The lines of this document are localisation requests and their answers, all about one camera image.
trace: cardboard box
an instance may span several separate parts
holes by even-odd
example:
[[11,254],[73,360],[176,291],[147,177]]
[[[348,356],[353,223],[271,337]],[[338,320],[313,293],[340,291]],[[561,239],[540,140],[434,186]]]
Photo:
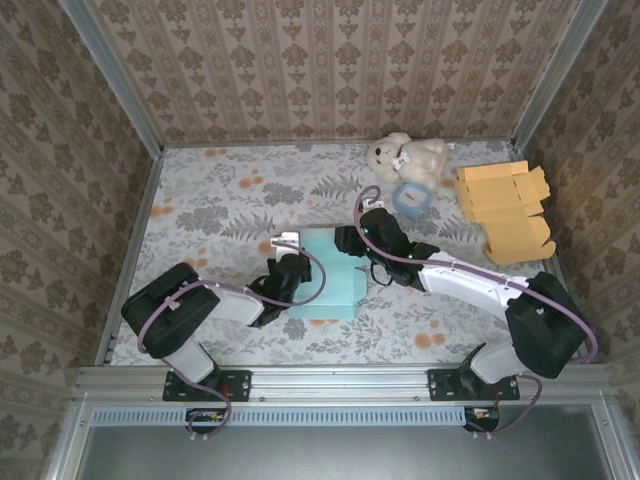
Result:
[[458,169],[455,182],[462,211],[482,223],[487,256],[496,264],[549,258],[556,244],[541,200],[550,195],[544,171],[528,170],[526,161]]

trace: patterned wallpaper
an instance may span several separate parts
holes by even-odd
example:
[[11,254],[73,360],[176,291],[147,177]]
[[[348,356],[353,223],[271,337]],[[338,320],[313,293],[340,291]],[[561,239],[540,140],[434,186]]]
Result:
[[150,160],[55,0],[0,2],[0,478],[37,478],[93,363]]
[[165,143],[510,137],[579,0],[90,0]]
[[640,2],[612,0],[527,148],[569,287],[640,445]]

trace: teddy bear ear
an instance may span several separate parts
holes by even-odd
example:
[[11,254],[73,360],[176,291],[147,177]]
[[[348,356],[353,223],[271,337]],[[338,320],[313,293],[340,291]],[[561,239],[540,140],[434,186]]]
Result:
[[404,132],[393,132],[390,133],[387,138],[395,143],[400,143],[404,145],[407,142],[411,141],[411,137]]

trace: floral tablecloth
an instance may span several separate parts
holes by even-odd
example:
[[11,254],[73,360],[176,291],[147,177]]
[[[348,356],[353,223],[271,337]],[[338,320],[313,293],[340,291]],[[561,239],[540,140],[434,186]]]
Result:
[[[131,293],[187,261],[204,278],[242,285],[266,273],[269,238],[283,230],[352,224],[357,193],[377,183],[364,144],[169,149]],[[409,238],[486,268],[480,225],[464,219],[452,188],[456,167],[509,161],[499,141],[455,143],[447,178],[428,214],[398,216]],[[387,208],[398,185],[381,185]],[[533,276],[542,262],[498,270]],[[478,343],[506,337],[495,317],[445,295],[399,286],[369,291],[354,321],[296,320],[261,329],[207,319],[196,338],[222,365],[459,362]],[[123,322],[112,365],[158,363],[138,353]]]

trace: white teddy bear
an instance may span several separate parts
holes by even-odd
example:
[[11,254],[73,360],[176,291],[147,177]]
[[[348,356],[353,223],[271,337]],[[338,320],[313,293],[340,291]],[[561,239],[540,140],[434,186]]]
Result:
[[367,165],[380,180],[407,183],[436,190],[447,165],[448,147],[444,140],[411,140],[406,133],[395,132],[374,142],[367,150]]

